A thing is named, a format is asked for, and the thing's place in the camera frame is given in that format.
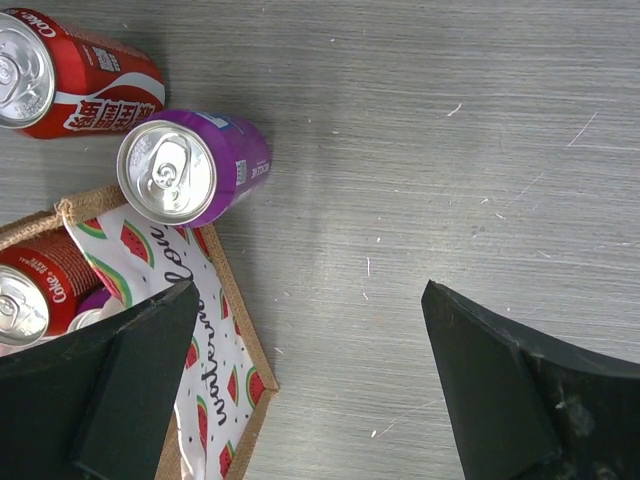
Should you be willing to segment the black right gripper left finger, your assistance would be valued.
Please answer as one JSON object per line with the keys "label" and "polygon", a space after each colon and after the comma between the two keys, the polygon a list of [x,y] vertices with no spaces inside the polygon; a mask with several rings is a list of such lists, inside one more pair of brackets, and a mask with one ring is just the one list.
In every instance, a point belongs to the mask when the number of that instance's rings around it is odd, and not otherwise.
{"label": "black right gripper left finger", "polygon": [[1,359],[4,479],[152,479],[198,311],[181,282]]}

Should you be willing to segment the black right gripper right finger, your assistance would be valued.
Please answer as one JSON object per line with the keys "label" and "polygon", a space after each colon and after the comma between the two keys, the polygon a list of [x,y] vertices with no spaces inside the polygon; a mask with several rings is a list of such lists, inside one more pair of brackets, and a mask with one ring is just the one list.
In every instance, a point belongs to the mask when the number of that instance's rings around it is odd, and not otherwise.
{"label": "black right gripper right finger", "polygon": [[421,305],[466,478],[638,478],[638,364],[434,281]]}

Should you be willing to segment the purple fanta can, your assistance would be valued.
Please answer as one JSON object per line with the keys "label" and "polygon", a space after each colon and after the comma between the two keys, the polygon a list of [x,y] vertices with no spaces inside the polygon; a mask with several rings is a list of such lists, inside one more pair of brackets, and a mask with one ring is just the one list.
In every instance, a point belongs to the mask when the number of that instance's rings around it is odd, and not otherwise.
{"label": "purple fanta can", "polygon": [[124,305],[120,300],[115,298],[106,288],[99,288],[81,302],[67,332],[71,333],[93,325],[123,310]]}
{"label": "purple fanta can", "polygon": [[126,135],[116,175],[126,200],[147,219],[197,228],[259,188],[271,164],[268,142],[251,122],[169,109]]}

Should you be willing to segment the burlap watermelon canvas bag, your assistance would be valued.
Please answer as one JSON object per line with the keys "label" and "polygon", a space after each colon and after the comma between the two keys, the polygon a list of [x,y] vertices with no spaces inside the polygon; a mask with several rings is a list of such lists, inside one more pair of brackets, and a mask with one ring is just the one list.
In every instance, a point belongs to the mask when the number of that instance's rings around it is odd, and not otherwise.
{"label": "burlap watermelon canvas bag", "polygon": [[117,187],[62,199],[1,228],[1,246],[70,235],[103,283],[131,307],[193,281],[198,316],[158,471],[171,478],[241,479],[279,386],[213,226],[162,225]]}

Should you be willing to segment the red cola can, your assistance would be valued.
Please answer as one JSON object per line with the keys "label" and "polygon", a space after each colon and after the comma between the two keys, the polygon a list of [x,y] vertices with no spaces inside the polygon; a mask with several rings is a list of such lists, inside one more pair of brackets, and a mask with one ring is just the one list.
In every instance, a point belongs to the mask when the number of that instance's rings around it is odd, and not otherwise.
{"label": "red cola can", "polygon": [[14,245],[1,252],[1,342],[27,346],[65,333],[101,282],[70,241]]}
{"label": "red cola can", "polygon": [[2,10],[2,128],[35,139],[116,134],[165,104],[145,53],[33,9]]}

